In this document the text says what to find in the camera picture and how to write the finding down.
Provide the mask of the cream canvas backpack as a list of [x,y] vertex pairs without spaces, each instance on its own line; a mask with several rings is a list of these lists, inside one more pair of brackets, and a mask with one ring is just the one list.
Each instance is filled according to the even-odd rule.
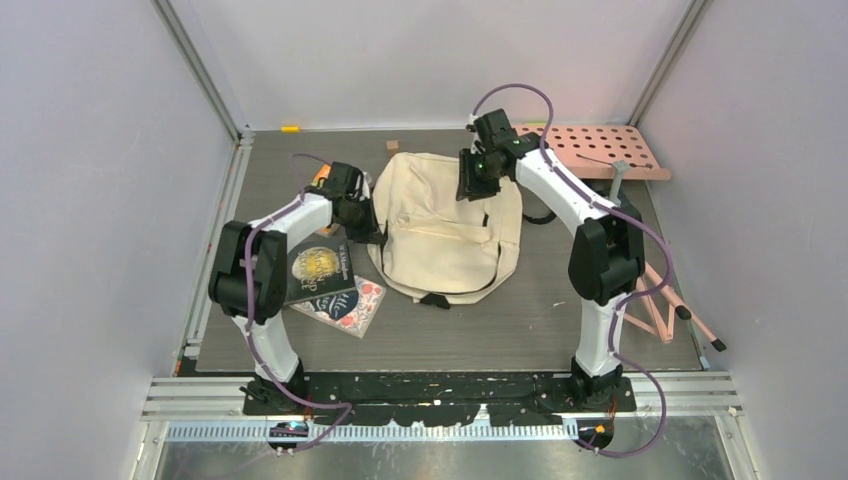
[[368,246],[377,272],[417,303],[475,304],[516,271],[524,223],[519,186],[459,201],[459,162],[431,153],[394,155],[372,192],[383,240]]

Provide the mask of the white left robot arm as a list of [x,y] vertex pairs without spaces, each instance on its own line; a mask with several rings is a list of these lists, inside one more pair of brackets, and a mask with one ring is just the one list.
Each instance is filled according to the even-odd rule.
[[310,404],[284,308],[317,303],[333,317],[352,311],[359,285],[349,244],[383,238],[368,175],[343,162],[328,168],[324,179],[281,209],[251,222],[227,222],[208,283],[210,300],[237,325],[253,358],[246,394],[284,414]]

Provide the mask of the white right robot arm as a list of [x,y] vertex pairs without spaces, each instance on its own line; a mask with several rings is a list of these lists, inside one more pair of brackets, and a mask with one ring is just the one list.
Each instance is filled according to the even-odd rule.
[[519,133],[502,109],[470,116],[466,128],[474,139],[459,153],[458,199],[493,197],[508,178],[542,200],[572,235],[568,278],[581,298],[581,327],[567,392],[574,405],[596,410],[622,381],[623,301],[645,269],[639,213],[593,191],[543,136]]

